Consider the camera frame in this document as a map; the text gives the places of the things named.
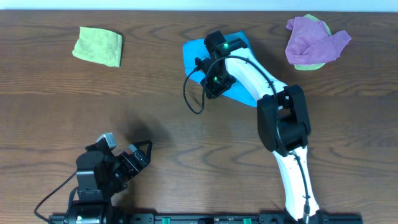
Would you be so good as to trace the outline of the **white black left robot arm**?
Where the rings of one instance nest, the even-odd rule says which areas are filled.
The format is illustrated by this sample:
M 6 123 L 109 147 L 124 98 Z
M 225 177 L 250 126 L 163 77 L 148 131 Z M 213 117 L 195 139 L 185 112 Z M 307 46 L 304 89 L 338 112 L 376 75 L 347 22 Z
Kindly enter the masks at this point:
M 86 147 L 76 160 L 78 200 L 69 203 L 64 223 L 131 223 L 131 216 L 112 205 L 111 198 L 150 164 L 152 141 L 135 142 L 129 149 L 130 154 L 116 156 L 106 138 Z

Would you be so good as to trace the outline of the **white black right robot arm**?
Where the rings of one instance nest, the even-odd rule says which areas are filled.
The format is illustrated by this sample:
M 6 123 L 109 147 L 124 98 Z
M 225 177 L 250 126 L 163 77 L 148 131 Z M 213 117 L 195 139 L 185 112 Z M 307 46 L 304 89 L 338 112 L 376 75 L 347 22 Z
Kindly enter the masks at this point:
M 220 31 L 204 40 L 209 53 L 196 66 L 205 73 L 203 97 L 213 99 L 240 82 L 256 101 L 257 131 L 264 147 L 275 156 L 285 189 L 285 208 L 297 221 L 308 223 L 319 209 L 307 167 L 311 133 L 303 90 L 273 77 L 237 37 L 226 40 Z

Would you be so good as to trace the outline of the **blue microfiber cloth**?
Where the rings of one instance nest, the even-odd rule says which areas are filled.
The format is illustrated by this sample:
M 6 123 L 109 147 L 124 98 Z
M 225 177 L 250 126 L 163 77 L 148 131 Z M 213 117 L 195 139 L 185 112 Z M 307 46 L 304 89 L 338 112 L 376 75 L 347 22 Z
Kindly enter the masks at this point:
M 204 39 L 188 41 L 182 47 L 185 73 L 188 79 L 204 87 L 205 97 L 209 100 L 224 95 L 255 107 L 256 101 L 243 84 L 228 73 L 225 60 L 222 59 L 238 47 L 252 49 L 242 31 L 223 35 L 218 30 Z

